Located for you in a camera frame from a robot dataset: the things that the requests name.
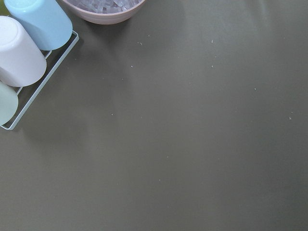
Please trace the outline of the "white cup rack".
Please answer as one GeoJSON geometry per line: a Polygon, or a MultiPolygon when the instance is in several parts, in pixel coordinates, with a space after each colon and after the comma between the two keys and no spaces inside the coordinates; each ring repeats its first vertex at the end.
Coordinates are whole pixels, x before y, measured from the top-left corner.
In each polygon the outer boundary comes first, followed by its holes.
{"type": "Polygon", "coordinates": [[[69,41],[61,48],[41,52],[47,62],[45,74],[39,81],[32,85],[25,87],[11,87],[11,89],[17,94],[18,107],[12,118],[7,123],[1,125],[1,128],[5,130],[13,130],[17,126],[32,102],[36,99],[40,91],[44,88],[46,83],[78,41],[79,35],[76,31],[73,31],[69,41]]]}

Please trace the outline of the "pink bowl with ice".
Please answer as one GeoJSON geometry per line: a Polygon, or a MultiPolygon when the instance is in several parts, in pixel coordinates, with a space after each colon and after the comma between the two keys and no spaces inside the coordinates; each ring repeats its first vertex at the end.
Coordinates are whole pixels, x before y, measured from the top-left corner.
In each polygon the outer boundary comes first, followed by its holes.
{"type": "Polygon", "coordinates": [[[112,25],[131,18],[144,0],[63,0],[78,17],[95,24],[112,25]]]}

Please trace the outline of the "white cup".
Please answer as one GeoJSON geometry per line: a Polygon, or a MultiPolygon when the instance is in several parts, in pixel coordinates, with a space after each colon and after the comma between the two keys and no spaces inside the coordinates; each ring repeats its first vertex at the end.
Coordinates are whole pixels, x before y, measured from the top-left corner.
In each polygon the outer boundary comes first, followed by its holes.
{"type": "Polygon", "coordinates": [[[24,27],[8,16],[0,17],[0,80],[12,87],[39,81],[47,62],[24,27]]]}

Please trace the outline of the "pale green cup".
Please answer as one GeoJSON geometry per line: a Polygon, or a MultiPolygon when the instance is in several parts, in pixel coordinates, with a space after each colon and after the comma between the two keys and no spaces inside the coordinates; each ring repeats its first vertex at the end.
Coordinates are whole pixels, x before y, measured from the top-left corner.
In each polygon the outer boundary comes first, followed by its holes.
{"type": "Polygon", "coordinates": [[[0,83],[0,125],[7,123],[18,108],[17,93],[11,87],[0,83]]]}

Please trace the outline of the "light blue cup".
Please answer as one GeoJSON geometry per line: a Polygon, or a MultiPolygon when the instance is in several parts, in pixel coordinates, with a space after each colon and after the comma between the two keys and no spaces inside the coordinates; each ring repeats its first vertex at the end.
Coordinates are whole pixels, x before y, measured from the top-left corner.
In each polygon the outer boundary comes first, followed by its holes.
{"type": "Polygon", "coordinates": [[[5,0],[4,4],[40,50],[56,50],[70,40],[72,22],[57,1],[5,0]]]}

